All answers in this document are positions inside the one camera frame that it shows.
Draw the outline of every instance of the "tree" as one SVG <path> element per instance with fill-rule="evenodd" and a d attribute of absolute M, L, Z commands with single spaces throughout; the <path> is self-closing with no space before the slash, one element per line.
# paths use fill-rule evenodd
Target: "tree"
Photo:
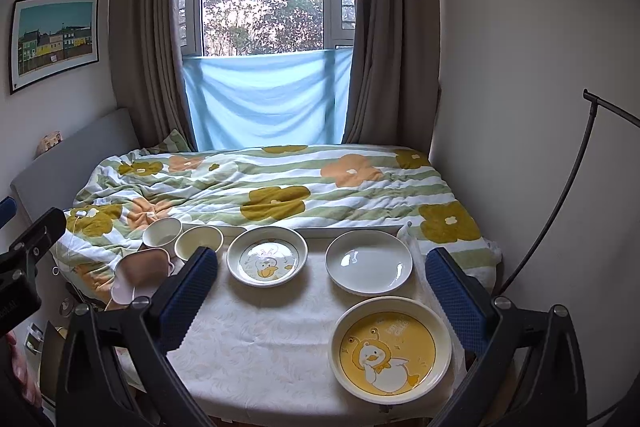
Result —
<path fill-rule="evenodd" d="M 207 55 L 322 49 L 322 0 L 202 0 Z"/>

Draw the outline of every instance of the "pillow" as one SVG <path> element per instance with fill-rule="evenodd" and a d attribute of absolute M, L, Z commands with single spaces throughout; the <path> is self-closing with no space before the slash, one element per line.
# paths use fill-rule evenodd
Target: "pillow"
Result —
<path fill-rule="evenodd" d="M 182 134 L 178 130 L 174 129 L 171 134 L 162 140 L 155 147 L 149 147 L 147 149 L 140 149 L 140 154 L 143 156 L 149 156 L 152 154 L 162 154 L 165 152 L 194 152 L 189 147 L 187 140 L 184 139 Z"/>

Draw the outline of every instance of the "bed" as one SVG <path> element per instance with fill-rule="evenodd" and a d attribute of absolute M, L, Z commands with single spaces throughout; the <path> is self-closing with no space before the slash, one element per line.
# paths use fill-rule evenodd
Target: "bed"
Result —
<path fill-rule="evenodd" d="M 66 232 L 52 254 L 70 282 L 104 302 L 118 261 L 140 248 L 150 223 L 166 216 L 245 228 L 410 222 L 423 254 L 446 247 L 487 289 L 500 262 L 427 156 L 400 147 L 193 153 L 173 132 L 144 149 L 120 109 L 37 158 L 12 187 L 32 221 L 51 206 L 65 209 Z"/>

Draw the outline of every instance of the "blue cloth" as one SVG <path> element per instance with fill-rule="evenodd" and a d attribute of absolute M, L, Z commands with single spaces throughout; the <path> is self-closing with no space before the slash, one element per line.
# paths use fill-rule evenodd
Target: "blue cloth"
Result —
<path fill-rule="evenodd" d="M 198 150 L 340 143 L 352 53 L 185 57 Z"/>

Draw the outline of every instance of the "framed picture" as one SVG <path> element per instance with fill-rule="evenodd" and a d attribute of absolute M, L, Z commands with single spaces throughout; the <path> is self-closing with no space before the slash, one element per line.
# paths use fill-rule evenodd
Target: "framed picture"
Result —
<path fill-rule="evenodd" d="M 10 92 L 98 61 L 98 0 L 17 0 L 11 22 Z"/>

